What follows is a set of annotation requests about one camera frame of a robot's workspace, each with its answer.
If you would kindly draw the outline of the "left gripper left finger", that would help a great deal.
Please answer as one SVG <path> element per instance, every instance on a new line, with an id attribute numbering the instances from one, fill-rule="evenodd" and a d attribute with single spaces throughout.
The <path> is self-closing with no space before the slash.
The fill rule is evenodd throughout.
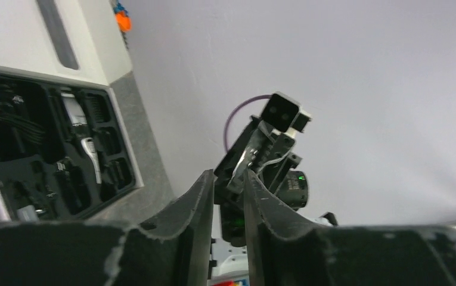
<path id="1" fill-rule="evenodd" d="M 214 174 L 143 223 L 1 222 L 0 285 L 206 285 Z"/>

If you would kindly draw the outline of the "white clipper kit box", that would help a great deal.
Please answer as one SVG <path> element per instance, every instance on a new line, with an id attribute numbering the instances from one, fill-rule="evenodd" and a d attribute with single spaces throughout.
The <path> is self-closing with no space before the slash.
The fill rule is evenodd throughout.
<path id="1" fill-rule="evenodd" d="M 0 1 L 0 222 L 27 205 L 46 210 L 40 220 L 87 219 L 143 186 L 113 87 L 132 70 L 121 10 L 120 1 Z M 62 92 L 85 112 L 101 185 Z"/>

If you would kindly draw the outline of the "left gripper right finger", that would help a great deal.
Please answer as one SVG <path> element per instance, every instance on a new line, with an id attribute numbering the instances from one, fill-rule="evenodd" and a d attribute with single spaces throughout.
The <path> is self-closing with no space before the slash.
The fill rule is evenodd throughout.
<path id="1" fill-rule="evenodd" d="M 251 285 L 456 285 L 456 229 L 322 226 L 244 175 Z"/>

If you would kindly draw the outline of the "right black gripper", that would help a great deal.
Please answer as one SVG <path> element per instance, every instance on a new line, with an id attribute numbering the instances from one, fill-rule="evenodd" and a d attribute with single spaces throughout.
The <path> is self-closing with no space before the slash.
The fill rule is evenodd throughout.
<path id="1" fill-rule="evenodd" d="M 214 203 L 238 206 L 242 201 L 244 173 L 254 172 L 264 187 L 289 206 L 303 204 L 302 158 L 293 152 L 294 137 L 279 133 L 257 116 L 250 118 L 214 171 Z"/>

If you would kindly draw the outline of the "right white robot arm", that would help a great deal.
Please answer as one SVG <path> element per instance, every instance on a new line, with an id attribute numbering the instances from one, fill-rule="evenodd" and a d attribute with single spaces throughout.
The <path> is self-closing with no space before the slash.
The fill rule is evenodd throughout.
<path id="1" fill-rule="evenodd" d="M 301 158 L 294 143 L 252 116 L 215 169 L 222 238 L 246 248 L 252 285 L 328 282 L 317 235 L 336 221 L 331 213 L 317 220 L 298 214 L 308 203 L 309 188 L 297 170 Z"/>

